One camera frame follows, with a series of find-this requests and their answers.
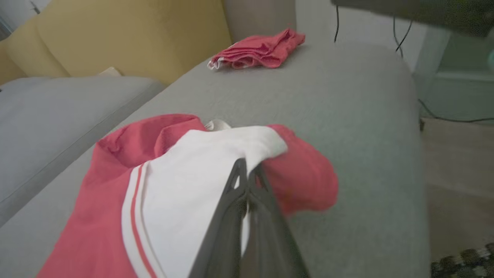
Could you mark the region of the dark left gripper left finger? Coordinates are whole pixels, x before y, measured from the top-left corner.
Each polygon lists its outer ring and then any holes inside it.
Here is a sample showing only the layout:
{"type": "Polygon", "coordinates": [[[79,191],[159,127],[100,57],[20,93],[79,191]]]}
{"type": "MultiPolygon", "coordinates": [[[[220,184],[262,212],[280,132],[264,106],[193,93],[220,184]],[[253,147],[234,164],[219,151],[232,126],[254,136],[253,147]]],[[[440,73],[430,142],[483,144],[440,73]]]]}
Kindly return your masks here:
{"type": "Polygon", "coordinates": [[[196,255],[190,278],[239,278],[242,220],[247,211],[244,158],[231,169],[211,222],[196,255]]]}

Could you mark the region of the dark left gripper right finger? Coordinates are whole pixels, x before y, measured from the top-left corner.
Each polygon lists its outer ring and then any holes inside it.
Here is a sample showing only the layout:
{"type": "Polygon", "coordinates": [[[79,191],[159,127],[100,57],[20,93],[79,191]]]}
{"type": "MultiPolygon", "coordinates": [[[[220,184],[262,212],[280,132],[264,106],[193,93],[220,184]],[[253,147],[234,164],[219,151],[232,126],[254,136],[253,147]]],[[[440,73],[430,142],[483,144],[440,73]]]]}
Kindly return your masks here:
{"type": "Polygon", "coordinates": [[[308,278],[309,270],[276,200],[267,174],[257,166],[248,178],[249,239],[242,278],[308,278]]]}

